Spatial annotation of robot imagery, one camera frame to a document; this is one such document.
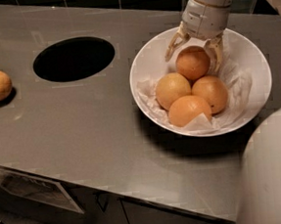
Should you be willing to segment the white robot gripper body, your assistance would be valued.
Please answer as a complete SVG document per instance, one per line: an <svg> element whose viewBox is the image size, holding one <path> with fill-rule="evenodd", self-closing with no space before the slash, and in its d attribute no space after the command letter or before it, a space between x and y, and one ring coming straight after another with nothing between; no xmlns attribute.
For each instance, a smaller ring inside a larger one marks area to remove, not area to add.
<svg viewBox="0 0 281 224"><path fill-rule="evenodd" d="M182 14L183 29L192 38L214 39L227 27L230 8L189 0Z"/></svg>

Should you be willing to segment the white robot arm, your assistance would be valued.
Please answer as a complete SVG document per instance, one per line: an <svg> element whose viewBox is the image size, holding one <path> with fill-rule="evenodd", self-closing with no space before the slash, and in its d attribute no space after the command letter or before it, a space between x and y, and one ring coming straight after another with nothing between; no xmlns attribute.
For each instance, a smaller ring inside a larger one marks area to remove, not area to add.
<svg viewBox="0 0 281 224"><path fill-rule="evenodd" d="M266 0L281 16L281 0ZM189 0L182 22L165 52L191 38L207 42L222 61L222 35L232 0ZM281 224L281 109L253 133L243 153L236 224Z"/></svg>

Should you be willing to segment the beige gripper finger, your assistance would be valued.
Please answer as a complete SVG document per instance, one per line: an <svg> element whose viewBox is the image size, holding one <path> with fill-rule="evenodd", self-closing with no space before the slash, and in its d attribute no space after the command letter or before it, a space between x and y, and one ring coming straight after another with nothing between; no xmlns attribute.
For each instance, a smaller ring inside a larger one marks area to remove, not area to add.
<svg viewBox="0 0 281 224"><path fill-rule="evenodd" d="M208 54L211 56L212 60L212 71L217 73L219 68L222 65L223 61L223 41L222 41L223 34L218 34L216 38L209 39L204 49L207 51Z"/></svg>
<svg viewBox="0 0 281 224"><path fill-rule="evenodd" d="M174 52L183 44L187 43L189 39L190 35L185 29L185 24L184 22L181 22L179 28L176 30L176 33L171 37L169 45L165 51L164 59L169 62Z"/></svg>

